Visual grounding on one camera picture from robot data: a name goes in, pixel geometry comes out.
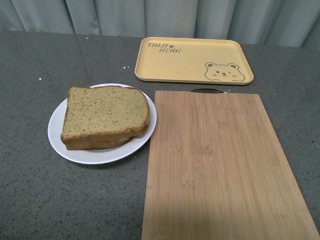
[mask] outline plastic tray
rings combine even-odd
[[[147,37],[134,73],[142,81],[246,85],[254,75],[232,40]]]

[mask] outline bread slice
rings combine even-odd
[[[67,150],[114,147],[144,134],[149,121],[148,100],[139,89],[71,86],[61,141]]]

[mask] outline bear face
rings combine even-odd
[[[204,75],[211,81],[242,82],[245,80],[245,76],[239,71],[237,64],[223,65],[207,62],[205,66],[207,69]]]

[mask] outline curtain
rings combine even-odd
[[[320,50],[320,0],[0,0],[0,30]]]

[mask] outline plate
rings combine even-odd
[[[91,86],[91,88],[102,87],[102,86],[122,86],[131,87],[124,84],[117,83],[106,83]],[[66,146],[60,139],[62,128],[64,124],[65,114],[67,110],[67,99],[65,99],[60,105],[54,110],[49,124],[48,124],[48,138],[53,149],[62,157],[66,158],[75,163],[79,164],[106,164],[111,163],[134,153],[141,148],[151,137],[155,130],[157,122],[157,111],[152,100],[143,93],[149,103],[150,107],[150,123],[146,132],[133,138],[131,141],[117,147],[111,147],[106,149],[93,149],[93,150],[67,150]]]

